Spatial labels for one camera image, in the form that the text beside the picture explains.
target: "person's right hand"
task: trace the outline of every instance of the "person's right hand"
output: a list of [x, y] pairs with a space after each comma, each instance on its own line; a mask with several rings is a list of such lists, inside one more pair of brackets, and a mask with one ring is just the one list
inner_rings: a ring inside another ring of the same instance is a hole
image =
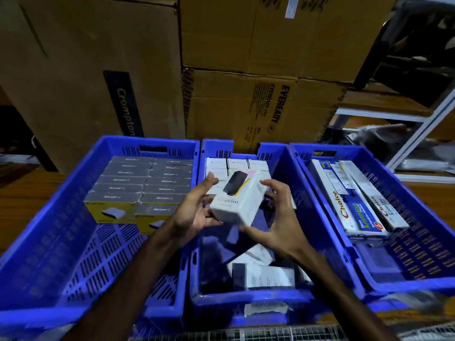
[[297, 220], [289, 186], [274, 179], [265, 179], [261, 183], [275, 191], [266, 192], [266, 195], [275, 201], [275, 220], [268, 232], [251, 226], [241, 226], [240, 230], [281, 257], [301, 260], [302, 256], [306, 257], [307, 250], [315, 251], [308, 243]]

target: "perforated crate bottom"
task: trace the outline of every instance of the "perforated crate bottom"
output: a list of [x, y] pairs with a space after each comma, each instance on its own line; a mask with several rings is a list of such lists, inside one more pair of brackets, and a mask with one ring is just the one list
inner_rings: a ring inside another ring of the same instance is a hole
[[[70, 281], [63, 290], [59, 306], [89, 306], [114, 282], [147, 239], [135, 224], [98, 224]], [[169, 262], [145, 305], [174, 304], [180, 253]]]

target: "red circular logo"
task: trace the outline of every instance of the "red circular logo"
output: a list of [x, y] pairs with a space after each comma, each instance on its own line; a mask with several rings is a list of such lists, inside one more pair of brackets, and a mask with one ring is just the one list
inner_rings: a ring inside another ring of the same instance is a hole
[[377, 229], [384, 229], [384, 226], [378, 223], [377, 221], [374, 222], [374, 227], [376, 227]]

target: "crate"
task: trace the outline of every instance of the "crate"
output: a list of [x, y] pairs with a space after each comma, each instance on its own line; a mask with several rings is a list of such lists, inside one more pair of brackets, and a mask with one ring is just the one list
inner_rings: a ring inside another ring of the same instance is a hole
[[[194, 159], [199, 141], [102, 137], [0, 258], [0, 337], [29, 337], [77, 321], [115, 280], [146, 236], [135, 224], [97, 224], [83, 199], [114, 155]], [[143, 323], [182, 328], [189, 248], [166, 267], [145, 303]]]
[[[233, 141], [205, 139], [202, 141], [198, 181], [204, 178], [207, 157], [257, 159], [266, 160], [270, 174], [274, 179], [287, 183], [297, 205], [297, 217], [309, 242], [315, 249], [324, 254], [340, 278], [353, 290], [359, 298], [363, 298], [364, 290], [354, 268], [350, 265], [347, 253], [339, 242], [325, 213], [317, 202], [311, 187], [293, 158], [287, 145], [276, 143], [260, 143], [257, 154], [237, 154], [233, 151]], [[264, 213], [259, 211], [253, 226], [268, 229]], [[210, 227], [204, 231], [213, 232], [222, 227]], [[311, 311], [314, 296], [308, 289], [293, 290], [260, 290], [244, 292], [227, 292], [216, 294], [201, 293], [202, 236], [192, 244], [190, 257], [189, 289], [195, 322], [200, 327], [224, 328], [251, 325], [298, 323], [307, 319], [315, 311]], [[286, 313], [266, 312], [245, 317], [246, 304], [267, 304], [268, 307], [286, 304]]]
[[[361, 146], [290, 144], [367, 292], [366, 301], [390, 293], [455, 292], [455, 233], [395, 175]], [[312, 158], [352, 160], [410, 225], [380, 246], [353, 244], [307, 168]]]

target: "person's left hand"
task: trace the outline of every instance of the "person's left hand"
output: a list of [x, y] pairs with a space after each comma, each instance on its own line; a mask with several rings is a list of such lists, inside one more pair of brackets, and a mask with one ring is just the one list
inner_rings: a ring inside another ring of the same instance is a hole
[[218, 183], [218, 178], [209, 172], [201, 183], [190, 190], [170, 217], [169, 221], [174, 229], [173, 235], [178, 237], [180, 247], [193, 239], [202, 228], [221, 224], [213, 218], [208, 208], [203, 207], [212, 202], [215, 195], [206, 194], [216, 183]]

